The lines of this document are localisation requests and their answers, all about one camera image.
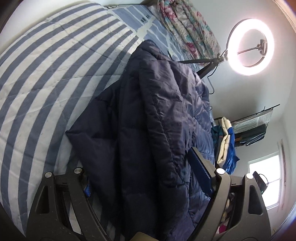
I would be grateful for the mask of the blue white jacket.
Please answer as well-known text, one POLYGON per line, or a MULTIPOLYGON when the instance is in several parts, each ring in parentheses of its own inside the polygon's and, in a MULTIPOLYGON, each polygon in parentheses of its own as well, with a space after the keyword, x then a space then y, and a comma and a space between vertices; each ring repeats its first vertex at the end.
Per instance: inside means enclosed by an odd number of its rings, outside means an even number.
POLYGON ((235 151, 235 133, 231 122, 226 117, 222 117, 220 121, 220 129, 222 134, 219 134, 221 142, 218 144, 216 163, 218 167, 223 168, 229 175, 233 174, 239 158, 235 151))

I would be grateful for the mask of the teal garment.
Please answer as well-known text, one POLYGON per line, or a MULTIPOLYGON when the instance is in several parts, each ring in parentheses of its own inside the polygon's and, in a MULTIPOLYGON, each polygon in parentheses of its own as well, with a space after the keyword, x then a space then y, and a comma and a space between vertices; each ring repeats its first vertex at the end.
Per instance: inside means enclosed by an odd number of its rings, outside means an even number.
POLYGON ((217 125, 211 128, 211 135, 213 140, 214 149, 217 149, 219 140, 224 137, 222 126, 217 125))

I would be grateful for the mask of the black tripod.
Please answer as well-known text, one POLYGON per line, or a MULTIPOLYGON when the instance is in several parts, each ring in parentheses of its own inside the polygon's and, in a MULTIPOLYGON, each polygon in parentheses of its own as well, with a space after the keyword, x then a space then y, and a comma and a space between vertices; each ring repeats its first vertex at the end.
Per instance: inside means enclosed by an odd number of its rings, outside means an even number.
POLYGON ((225 60, 225 53, 223 52, 221 55, 218 55, 214 59, 195 59, 195 60, 184 60, 179 61, 179 63, 183 64, 206 64, 202 69, 197 72, 197 75, 200 79, 206 77, 212 70, 214 70, 220 63, 225 60))

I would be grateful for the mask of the dark hanging clothes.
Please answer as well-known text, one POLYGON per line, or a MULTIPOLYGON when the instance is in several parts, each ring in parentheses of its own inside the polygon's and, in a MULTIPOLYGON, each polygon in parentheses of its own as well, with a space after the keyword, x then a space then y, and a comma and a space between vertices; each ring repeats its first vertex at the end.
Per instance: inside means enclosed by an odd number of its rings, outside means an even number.
POLYGON ((250 130, 235 134, 235 147, 250 146, 264 139, 267 125, 263 124, 250 130))

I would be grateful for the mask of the striped blue white bedspread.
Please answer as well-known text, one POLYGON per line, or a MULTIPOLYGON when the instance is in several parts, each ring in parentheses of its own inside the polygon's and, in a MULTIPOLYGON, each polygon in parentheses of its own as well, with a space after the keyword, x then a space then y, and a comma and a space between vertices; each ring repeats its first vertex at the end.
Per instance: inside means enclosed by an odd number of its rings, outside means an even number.
POLYGON ((25 233, 44 173, 72 158, 65 132, 118 80, 140 38, 109 9, 80 3, 41 21, 1 55, 1 203, 25 233))

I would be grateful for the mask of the window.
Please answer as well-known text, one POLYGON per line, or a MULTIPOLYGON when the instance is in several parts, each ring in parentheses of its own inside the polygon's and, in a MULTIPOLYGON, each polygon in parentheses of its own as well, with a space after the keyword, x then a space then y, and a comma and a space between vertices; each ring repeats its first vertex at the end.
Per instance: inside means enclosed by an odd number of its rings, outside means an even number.
POLYGON ((282 191, 282 164, 280 153, 275 152, 267 156, 248 162, 248 171, 256 172, 267 186, 262 198, 267 210, 278 206, 282 191))

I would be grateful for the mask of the folded floral quilt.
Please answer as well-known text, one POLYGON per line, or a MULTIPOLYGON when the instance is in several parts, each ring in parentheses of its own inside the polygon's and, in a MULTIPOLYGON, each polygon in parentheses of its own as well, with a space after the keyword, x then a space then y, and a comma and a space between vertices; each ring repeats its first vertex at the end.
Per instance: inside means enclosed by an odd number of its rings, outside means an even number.
POLYGON ((157 9, 187 59, 213 59, 221 53, 212 30, 191 1, 158 1, 157 9))

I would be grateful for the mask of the navy puffer jacket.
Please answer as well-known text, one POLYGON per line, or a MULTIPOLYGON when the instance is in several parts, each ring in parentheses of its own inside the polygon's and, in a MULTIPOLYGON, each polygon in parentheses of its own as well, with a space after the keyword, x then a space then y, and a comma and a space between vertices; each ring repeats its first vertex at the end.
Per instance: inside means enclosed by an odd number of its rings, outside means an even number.
POLYGON ((66 132, 107 219, 124 237, 187 240, 209 202, 187 161, 196 147, 213 162, 209 91, 153 41, 66 132))

